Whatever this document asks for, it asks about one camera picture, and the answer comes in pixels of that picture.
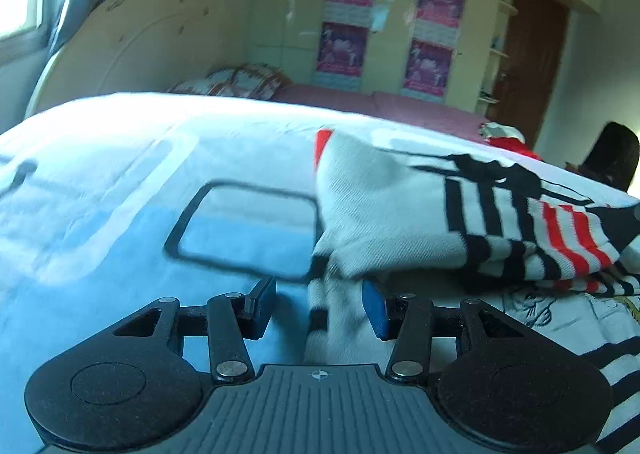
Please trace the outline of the white striped cat sweater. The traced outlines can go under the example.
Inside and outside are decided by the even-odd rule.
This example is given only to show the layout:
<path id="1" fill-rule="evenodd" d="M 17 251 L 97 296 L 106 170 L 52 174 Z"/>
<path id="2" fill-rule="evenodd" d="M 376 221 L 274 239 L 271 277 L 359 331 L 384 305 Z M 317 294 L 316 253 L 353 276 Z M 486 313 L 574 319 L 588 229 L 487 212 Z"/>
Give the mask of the white striped cat sweater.
<path id="1" fill-rule="evenodd" d="M 377 148 L 323 129 L 314 150 L 323 231 L 308 286 L 309 363 L 375 348 L 358 292 L 368 278 L 457 271 L 503 309 L 601 371 L 613 408 L 597 445 L 639 448 L 639 220 L 635 206 L 518 164 Z"/>

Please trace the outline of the light blue patterned blanket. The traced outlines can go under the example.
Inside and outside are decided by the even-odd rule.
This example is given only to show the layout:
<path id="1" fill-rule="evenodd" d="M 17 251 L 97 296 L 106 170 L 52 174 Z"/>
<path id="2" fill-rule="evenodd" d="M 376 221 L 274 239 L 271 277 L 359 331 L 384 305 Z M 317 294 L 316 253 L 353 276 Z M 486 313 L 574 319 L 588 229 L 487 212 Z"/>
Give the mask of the light blue patterned blanket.
<path id="1" fill-rule="evenodd" d="M 2 134 L 3 452 L 41 448 L 24 405 L 38 367 L 158 298 L 197 306 L 273 274 L 277 310 L 248 351 L 258 365 L 303 359 L 322 128 L 395 151 L 520 161 L 361 114 L 159 93 L 69 102 Z"/>

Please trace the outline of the red garment on bed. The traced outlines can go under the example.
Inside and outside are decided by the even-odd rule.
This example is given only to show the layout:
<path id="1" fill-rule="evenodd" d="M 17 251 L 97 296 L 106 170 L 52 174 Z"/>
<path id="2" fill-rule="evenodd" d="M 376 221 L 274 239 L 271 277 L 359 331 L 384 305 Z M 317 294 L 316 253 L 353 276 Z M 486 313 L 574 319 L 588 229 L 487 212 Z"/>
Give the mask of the red garment on bed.
<path id="1" fill-rule="evenodd" d="M 501 138 L 488 138 L 487 143 L 493 148 L 501 148 L 502 150 L 509 151 L 522 156 L 527 156 L 531 159 L 542 161 L 542 158 L 534 151 L 530 150 L 525 143 L 518 140 L 518 138 L 510 138 L 510 136 L 502 136 Z"/>

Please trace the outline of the white grey folded garment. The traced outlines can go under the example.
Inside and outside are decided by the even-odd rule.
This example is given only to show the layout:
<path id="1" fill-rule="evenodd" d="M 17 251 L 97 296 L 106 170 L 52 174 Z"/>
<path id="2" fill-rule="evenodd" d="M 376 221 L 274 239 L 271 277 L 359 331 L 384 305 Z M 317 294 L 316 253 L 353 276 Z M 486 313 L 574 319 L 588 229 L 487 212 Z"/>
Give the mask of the white grey folded garment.
<path id="1" fill-rule="evenodd" d="M 483 122 L 478 127 L 478 134 L 484 140 L 514 139 L 525 143 L 525 136 L 515 127 L 498 124 L 498 122 Z"/>

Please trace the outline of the pink checked bed sheet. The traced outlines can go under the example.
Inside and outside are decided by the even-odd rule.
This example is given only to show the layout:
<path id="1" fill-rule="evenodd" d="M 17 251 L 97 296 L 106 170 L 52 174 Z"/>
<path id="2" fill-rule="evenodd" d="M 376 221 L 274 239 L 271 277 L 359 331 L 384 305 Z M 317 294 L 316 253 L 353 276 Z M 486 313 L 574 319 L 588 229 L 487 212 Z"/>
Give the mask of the pink checked bed sheet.
<path id="1" fill-rule="evenodd" d="M 484 117 L 444 104 L 417 100 L 399 94 L 379 91 L 363 94 L 306 84 L 292 84 L 279 90 L 271 101 L 356 113 L 484 143 L 484 139 L 478 132 L 480 125 L 486 122 Z"/>

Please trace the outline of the patterned pillow near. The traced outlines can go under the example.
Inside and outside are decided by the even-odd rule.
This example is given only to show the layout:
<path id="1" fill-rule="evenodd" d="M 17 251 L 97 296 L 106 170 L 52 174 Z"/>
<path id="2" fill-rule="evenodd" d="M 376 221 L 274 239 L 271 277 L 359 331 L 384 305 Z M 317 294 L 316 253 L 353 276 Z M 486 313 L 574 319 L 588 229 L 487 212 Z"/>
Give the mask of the patterned pillow near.
<path id="1" fill-rule="evenodd" d="M 183 96 L 234 96 L 232 85 L 228 80 L 212 78 L 181 81 L 173 86 L 169 93 Z"/>

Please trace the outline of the patterned pillow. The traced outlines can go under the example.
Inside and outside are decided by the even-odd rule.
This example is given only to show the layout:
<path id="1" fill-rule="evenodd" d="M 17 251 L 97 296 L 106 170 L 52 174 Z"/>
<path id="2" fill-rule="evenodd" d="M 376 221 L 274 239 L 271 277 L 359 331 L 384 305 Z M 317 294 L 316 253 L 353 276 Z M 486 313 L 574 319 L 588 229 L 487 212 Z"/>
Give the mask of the patterned pillow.
<path id="1" fill-rule="evenodd" d="M 215 70 L 208 77 L 209 96 L 228 96 L 269 101 L 280 90 L 292 86 L 292 79 L 269 64 L 245 63 Z"/>
<path id="2" fill-rule="evenodd" d="M 228 80 L 212 78 L 181 81 L 173 86 L 169 93 L 183 96 L 234 96 L 232 85 Z"/>

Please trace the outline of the patterned pillow far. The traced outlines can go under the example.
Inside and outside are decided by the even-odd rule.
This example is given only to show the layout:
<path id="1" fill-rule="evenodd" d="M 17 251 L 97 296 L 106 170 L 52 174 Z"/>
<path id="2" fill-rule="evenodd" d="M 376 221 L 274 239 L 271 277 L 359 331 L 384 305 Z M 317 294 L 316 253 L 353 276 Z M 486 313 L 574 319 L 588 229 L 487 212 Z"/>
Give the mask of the patterned pillow far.
<path id="1" fill-rule="evenodd" d="M 215 70 L 208 77 L 209 96 L 228 96 L 269 101 L 280 90 L 292 86 L 292 79 L 269 64 L 245 63 Z"/>

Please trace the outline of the lower right purple poster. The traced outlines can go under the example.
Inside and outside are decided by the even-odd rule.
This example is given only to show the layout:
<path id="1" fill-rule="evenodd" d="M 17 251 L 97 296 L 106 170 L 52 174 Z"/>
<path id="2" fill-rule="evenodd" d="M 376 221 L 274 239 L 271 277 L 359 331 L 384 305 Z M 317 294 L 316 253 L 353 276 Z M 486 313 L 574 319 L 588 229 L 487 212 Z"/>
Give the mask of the lower right purple poster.
<path id="1" fill-rule="evenodd" d="M 411 40 L 400 93 L 427 102 L 444 102 L 451 61 L 450 48 L 419 39 Z"/>

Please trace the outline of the black chair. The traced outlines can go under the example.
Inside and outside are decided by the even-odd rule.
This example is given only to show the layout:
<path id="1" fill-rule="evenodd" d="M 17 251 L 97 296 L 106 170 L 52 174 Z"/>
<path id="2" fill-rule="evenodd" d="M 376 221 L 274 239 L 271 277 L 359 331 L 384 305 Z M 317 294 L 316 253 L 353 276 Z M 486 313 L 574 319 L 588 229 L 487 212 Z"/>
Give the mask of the black chair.
<path id="1" fill-rule="evenodd" d="M 639 139 L 628 127 L 608 122 L 580 165 L 567 162 L 565 169 L 627 192 L 639 165 Z"/>

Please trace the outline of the dark brown wooden door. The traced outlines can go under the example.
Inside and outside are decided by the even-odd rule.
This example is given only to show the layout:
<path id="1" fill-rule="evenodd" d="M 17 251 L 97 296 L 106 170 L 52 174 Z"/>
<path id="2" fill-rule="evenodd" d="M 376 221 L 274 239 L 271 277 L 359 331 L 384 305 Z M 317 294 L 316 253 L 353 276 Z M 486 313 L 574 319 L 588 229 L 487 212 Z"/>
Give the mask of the dark brown wooden door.
<path id="1" fill-rule="evenodd" d="M 502 52 L 488 107 L 493 122 L 517 128 L 531 148 L 536 144 L 558 74 L 570 10 L 556 0 L 511 0 L 518 14 L 506 25 Z"/>

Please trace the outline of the lower left purple poster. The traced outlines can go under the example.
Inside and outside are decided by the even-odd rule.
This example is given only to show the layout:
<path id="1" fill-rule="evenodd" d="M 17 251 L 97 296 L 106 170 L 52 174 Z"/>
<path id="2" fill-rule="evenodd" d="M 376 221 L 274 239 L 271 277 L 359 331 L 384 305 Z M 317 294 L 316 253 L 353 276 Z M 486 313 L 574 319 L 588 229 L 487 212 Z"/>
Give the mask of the lower left purple poster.
<path id="1" fill-rule="evenodd" d="M 322 88 L 359 92 L 368 35 L 365 27 L 324 22 L 311 83 Z"/>

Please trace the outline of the cream round headboard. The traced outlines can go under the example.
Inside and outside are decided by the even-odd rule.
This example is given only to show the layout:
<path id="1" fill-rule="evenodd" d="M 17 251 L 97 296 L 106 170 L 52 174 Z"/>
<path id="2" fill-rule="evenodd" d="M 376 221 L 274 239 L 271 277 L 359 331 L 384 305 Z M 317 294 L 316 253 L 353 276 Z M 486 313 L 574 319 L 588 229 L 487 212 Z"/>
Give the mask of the cream round headboard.
<path id="1" fill-rule="evenodd" d="M 26 108 L 167 92 L 244 56 L 245 9 L 232 0 L 104 0 L 49 58 Z"/>

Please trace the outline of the upper right purple poster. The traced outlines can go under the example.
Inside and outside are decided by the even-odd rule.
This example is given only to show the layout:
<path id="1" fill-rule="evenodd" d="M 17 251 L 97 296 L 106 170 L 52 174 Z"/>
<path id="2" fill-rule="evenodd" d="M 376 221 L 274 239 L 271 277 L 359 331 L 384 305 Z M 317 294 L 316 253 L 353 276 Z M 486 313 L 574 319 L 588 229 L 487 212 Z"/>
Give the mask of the upper right purple poster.
<path id="1" fill-rule="evenodd" d="M 413 37 L 444 48 L 457 47 L 465 0 L 418 0 Z"/>

